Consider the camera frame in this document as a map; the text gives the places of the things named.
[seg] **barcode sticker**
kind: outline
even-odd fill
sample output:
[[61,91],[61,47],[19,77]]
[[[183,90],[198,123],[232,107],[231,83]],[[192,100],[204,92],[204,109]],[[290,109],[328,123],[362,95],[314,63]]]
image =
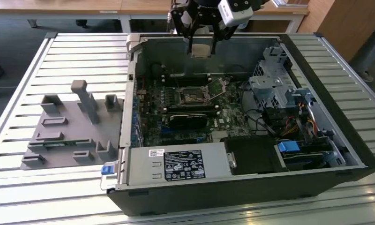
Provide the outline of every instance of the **barcode sticker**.
[[119,13],[117,11],[112,11],[112,10],[101,10],[100,13]]
[[151,149],[148,151],[148,156],[149,157],[164,156],[164,150],[163,149]]

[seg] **warning label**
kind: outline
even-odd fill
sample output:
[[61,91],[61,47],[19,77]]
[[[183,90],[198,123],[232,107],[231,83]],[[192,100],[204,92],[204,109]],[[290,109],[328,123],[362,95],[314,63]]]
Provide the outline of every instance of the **warning label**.
[[164,152],[165,180],[206,178],[202,150]]

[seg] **blue latch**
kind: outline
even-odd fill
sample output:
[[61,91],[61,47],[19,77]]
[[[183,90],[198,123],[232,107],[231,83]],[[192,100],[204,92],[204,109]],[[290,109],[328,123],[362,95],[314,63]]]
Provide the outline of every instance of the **blue latch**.
[[280,142],[278,144],[280,152],[300,151],[299,145],[295,141]]
[[111,175],[113,174],[115,165],[104,165],[101,167],[101,175]]

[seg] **aluminum profile table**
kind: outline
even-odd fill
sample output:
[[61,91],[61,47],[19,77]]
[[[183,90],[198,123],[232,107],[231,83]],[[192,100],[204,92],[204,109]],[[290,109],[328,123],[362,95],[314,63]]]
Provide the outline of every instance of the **aluminum profile table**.
[[[290,37],[375,154],[375,94],[322,37]],[[375,173],[300,200],[128,217],[100,189],[100,165],[20,170],[44,94],[76,100],[71,83],[85,79],[95,99],[109,93],[124,97],[125,39],[119,33],[44,39],[0,118],[0,224],[375,224]]]

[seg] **floor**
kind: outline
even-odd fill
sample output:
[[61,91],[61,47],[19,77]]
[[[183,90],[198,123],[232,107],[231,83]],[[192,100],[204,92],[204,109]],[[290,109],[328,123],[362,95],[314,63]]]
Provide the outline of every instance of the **floor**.
[[[0,20],[0,65],[5,71],[0,78],[0,116],[47,32],[117,32],[111,20],[89,20],[87,29],[77,27],[73,20],[39,20],[37,24],[39,27],[33,29],[25,20]],[[135,24],[132,29],[133,26],[136,31],[144,29]],[[163,30],[163,24],[157,27],[151,32]],[[370,74],[375,78],[375,63]],[[375,91],[375,81],[370,87]]]

